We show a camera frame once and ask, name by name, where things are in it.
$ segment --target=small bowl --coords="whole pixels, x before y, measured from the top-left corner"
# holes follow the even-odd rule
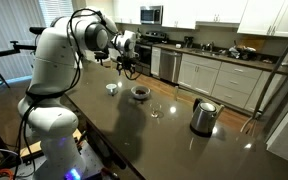
[[[150,95],[151,90],[148,87],[145,86],[134,86],[131,89],[131,92],[133,94],[133,97],[135,99],[145,99]]]

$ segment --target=stainless steel pot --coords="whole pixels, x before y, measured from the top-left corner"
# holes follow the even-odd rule
[[[193,117],[190,124],[191,130],[203,137],[210,137],[216,122],[216,107],[210,103],[196,99],[193,106]]]

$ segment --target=clear glass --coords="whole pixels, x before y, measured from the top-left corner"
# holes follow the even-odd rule
[[[151,102],[150,108],[151,108],[151,116],[157,118],[159,112],[161,111],[162,105],[158,102]]]

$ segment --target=kitchen counter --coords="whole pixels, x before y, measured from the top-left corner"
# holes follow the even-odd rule
[[[114,96],[106,92],[109,83],[119,84]],[[266,151],[264,143],[220,122],[211,138],[199,137],[189,128],[192,107],[154,91],[148,100],[135,100],[135,85],[89,63],[66,95],[146,179],[288,179],[288,161]],[[151,101],[162,105],[160,118],[151,117]]]
[[[263,71],[271,71],[275,66],[275,64],[263,63],[261,61],[245,61],[245,60],[240,60],[240,59],[229,58],[229,57],[223,56],[223,55],[219,55],[219,56],[203,55],[200,53],[192,52],[192,50],[194,50],[194,48],[176,48],[174,44],[154,44],[153,46],[159,47],[162,49],[173,50],[173,51],[177,51],[177,52],[181,52],[181,53],[191,54],[191,55],[195,55],[195,56],[206,57],[206,58],[218,60],[221,62],[227,62],[227,63],[247,66],[247,67],[251,67],[251,68],[256,68],[256,69],[260,69]],[[278,69],[277,73],[287,75],[288,74],[288,67],[281,66]]]

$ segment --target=blue light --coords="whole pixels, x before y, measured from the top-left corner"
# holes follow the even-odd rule
[[[67,180],[81,180],[81,176],[78,174],[76,169],[71,169],[66,175],[65,178]]]

